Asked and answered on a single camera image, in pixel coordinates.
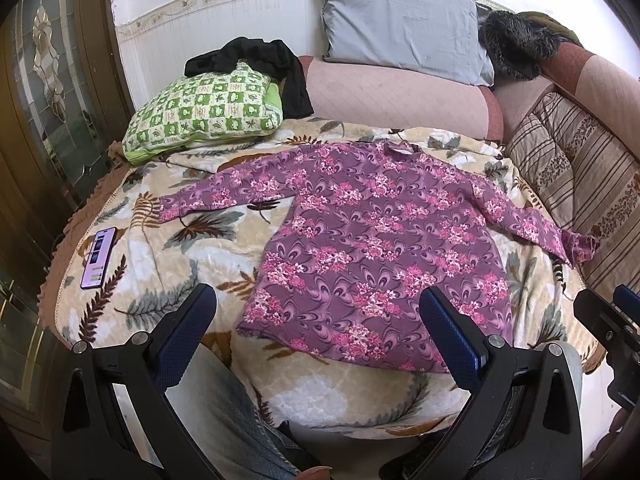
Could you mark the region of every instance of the purple phone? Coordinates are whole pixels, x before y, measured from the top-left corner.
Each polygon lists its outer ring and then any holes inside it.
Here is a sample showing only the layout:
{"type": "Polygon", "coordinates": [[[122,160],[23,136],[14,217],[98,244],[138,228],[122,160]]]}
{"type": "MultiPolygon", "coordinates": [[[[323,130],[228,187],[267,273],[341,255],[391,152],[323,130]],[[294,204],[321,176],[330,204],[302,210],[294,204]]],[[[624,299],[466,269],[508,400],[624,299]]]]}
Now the purple phone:
{"type": "Polygon", "coordinates": [[[102,286],[115,235],[115,227],[98,231],[95,234],[94,242],[91,244],[91,250],[89,250],[84,272],[82,273],[80,288],[97,288],[102,286]]]}

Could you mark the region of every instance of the white floor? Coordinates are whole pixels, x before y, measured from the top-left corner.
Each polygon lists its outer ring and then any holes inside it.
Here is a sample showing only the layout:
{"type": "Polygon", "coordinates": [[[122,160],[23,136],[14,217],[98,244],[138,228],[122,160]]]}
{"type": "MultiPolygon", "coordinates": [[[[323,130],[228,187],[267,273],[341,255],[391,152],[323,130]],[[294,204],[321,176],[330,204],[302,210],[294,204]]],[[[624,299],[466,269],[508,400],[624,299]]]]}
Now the white floor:
{"type": "MultiPolygon", "coordinates": [[[[619,406],[607,396],[613,370],[603,363],[593,374],[583,376],[580,424],[582,456],[586,460],[607,433],[619,406]]],[[[417,446],[416,438],[357,440],[340,434],[311,431],[293,426],[299,442],[323,465],[334,469],[334,480],[378,480],[378,469],[392,458],[417,446]]]]}

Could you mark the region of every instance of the beige leaf print blanket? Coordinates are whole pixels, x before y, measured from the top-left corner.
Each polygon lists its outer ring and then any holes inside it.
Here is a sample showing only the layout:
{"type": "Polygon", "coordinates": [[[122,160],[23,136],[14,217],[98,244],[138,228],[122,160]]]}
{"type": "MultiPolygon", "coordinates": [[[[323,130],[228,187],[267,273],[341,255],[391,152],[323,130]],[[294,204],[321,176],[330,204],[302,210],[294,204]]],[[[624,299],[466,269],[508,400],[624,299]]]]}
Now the beige leaf print blanket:
{"type": "MultiPolygon", "coordinates": [[[[444,130],[381,130],[319,118],[286,120],[269,137],[164,155],[133,168],[79,243],[62,280],[56,329],[69,344],[124,343],[150,331],[204,282],[216,289],[218,310],[202,343],[243,382],[260,413],[278,425],[357,438],[393,438],[444,428],[468,398],[445,374],[362,367],[318,358],[280,344],[239,336],[234,327],[255,284],[262,251],[291,199],[202,212],[160,224],[158,197],[242,160],[318,142],[407,140],[441,160],[497,182],[518,206],[542,204],[518,170],[493,146],[444,130]],[[100,289],[81,290],[83,263],[95,232],[118,229],[100,289]]],[[[572,303],[583,288],[578,273],[533,244],[491,230],[507,271],[514,342],[567,340],[586,362],[595,339],[575,320],[572,303]]]]}

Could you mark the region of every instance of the metal screw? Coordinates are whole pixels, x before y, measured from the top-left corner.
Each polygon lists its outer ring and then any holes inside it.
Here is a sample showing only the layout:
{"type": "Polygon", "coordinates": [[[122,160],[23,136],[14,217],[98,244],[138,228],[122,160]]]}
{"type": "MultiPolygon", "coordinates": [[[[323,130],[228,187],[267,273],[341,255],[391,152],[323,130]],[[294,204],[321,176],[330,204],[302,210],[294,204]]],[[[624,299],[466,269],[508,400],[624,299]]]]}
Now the metal screw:
{"type": "Polygon", "coordinates": [[[560,345],[557,345],[556,343],[551,343],[547,348],[549,348],[549,351],[556,357],[559,357],[562,355],[562,348],[560,347],[560,345]]]}
{"type": "Polygon", "coordinates": [[[496,348],[502,348],[504,346],[504,339],[499,335],[489,336],[489,344],[496,348]]]}
{"type": "Polygon", "coordinates": [[[74,354],[81,354],[87,349],[87,347],[88,344],[86,343],[86,341],[78,341],[75,345],[73,345],[72,351],[74,352],[74,354]]]}
{"type": "Polygon", "coordinates": [[[146,332],[136,332],[131,336],[131,342],[134,345],[143,345],[149,339],[149,334],[146,332]]]}

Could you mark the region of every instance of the jeans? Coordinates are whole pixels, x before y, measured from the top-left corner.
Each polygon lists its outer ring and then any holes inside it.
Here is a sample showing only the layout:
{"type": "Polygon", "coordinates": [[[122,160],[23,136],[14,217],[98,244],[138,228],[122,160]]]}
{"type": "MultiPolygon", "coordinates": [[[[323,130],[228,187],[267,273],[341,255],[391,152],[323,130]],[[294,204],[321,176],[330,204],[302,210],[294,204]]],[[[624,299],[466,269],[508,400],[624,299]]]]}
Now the jeans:
{"type": "MultiPolygon", "coordinates": [[[[579,406],[580,355],[568,343],[557,343],[567,359],[579,406]]],[[[169,388],[166,397],[204,455],[226,480],[291,480],[300,473],[284,456],[289,456],[287,451],[295,456],[300,448],[262,421],[242,383],[203,345],[198,346],[180,384],[169,388]]],[[[160,465],[148,443],[147,448],[150,461],[160,465]]]]}

